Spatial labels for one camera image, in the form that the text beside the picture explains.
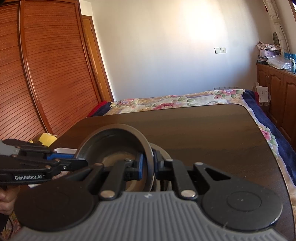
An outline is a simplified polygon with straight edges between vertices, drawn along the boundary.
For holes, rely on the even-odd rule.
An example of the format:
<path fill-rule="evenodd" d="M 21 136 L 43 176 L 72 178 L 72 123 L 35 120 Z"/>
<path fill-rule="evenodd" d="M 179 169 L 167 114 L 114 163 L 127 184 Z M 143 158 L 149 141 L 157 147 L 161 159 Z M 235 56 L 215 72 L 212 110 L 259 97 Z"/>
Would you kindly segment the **person's left hand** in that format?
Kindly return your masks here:
<path fill-rule="evenodd" d="M 4 215 L 11 215 L 14 210 L 16 198 L 20 192 L 20 186 L 9 186 L 6 190 L 0 190 L 0 212 Z"/>

